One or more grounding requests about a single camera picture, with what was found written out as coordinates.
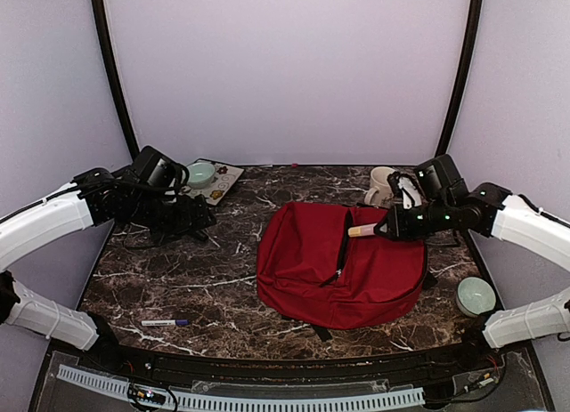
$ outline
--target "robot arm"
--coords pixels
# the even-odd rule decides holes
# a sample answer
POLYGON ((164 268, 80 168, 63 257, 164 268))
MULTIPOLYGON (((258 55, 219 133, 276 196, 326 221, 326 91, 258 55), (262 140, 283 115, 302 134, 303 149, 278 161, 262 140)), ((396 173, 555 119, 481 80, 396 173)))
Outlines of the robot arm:
MULTIPOLYGON (((525 196, 492 183, 469 192, 450 156, 429 160, 414 170, 427 203, 405 208, 396 203, 374 227, 396 241, 426 238, 440 230, 474 230, 525 247, 570 271, 570 224, 543 212, 525 196)), ((403 193, 395 189, 396 196, 403 193)), ((492 348, 541 336, 570 332, 570 287, 542 301, 496 311, 483 337, 492 348)))
POLYGON ((105 321, 70 310, 24 287, 7 270, 57 238, 111 219, 136 222, 161 236, 190 234, 216 223, 202 196, 178 195, 184 166, 146 147, 132 165, 111 174, 94 169, 53 194, 0 219, 0 324, 26 327, 80 350, 116 343, 105 321))

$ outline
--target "black pole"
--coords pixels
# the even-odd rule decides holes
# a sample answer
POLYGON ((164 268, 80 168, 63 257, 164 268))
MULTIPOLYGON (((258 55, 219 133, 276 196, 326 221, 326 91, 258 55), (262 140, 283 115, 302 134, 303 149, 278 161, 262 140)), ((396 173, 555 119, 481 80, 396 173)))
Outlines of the black pole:
POLYGON ((107 16, 105 15, 105 4, 103 0, 91 0, 93 6, 93 15, 95 17, 95 26, 97 28, 97 36, 99 37, 99 46, 105 70, 107 71, 107 79, 109 80, 110 92, 113 95, 115 108, 117 109, 118 121, 121 124, 123 135, 125 136, 128 151, 131 158, 138 156, 140 148, 134 136, 133 125, 126 110, 125 96, 118 79, 117 65, 115 64, 115 55, 110 42, 109 25, 107 24, 107 16))
POLYGON ((442 129, 442 134, 437 144, 436 157, 447 152, 449 143, 452 140, 453 128, 455 127, 457 116, 460 113, 461 100, 463 99, 469 67, 471 66, 471 59, 473 58, 482 5, 483 0, 471 0, 469 4, 469 14, 467 17, 467 26, 465 27, 465 36, 463 37, 463 47, 461 48, 460 64, 457 67, 457 76, 455 77, 455 84, 453 85, 452 98, 450 99, 449 108, 447 109, 447 116, 445 116, 444 128, 442 129))

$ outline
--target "red bag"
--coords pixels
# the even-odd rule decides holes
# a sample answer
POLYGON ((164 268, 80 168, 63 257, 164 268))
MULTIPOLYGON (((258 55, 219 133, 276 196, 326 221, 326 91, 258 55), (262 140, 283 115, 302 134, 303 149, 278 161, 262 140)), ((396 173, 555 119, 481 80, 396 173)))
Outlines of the red bag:
POLYGON ((257 293, 283 316, 320 327, 353 329, 402 317, 426 275, 421 241, 349 238, 351 226, 387 211, 288 203, 269 222, 257 253, 257 293))

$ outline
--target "beige mug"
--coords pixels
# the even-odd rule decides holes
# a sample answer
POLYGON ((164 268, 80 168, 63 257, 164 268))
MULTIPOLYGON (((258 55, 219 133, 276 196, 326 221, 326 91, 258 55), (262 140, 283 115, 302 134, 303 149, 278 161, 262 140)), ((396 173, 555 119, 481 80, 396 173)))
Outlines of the beige mug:
POLYGON ((368 206, 382 206, 392 197, 392 189, 388 184, 388 176, 395 172, 392 167, 374 167, 370 172, 370 189, 364 196, 364 203, 368 206))

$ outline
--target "bowl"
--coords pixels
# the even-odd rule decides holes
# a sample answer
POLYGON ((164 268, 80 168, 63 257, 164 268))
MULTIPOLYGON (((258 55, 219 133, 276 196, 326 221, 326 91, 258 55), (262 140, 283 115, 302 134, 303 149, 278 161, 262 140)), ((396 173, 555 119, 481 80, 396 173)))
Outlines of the bowl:
POLYGON ((477 317, 495 308, 497 298, 489 283, 477 277, 467 277, 457 287, 455 302, 463 314, 477 317))
POLYGON ((202 190, 214 180, 216 168, 211 163, 199 161, 186 167, 190 173, 190 179, 187 184, 194 190, 202 190))

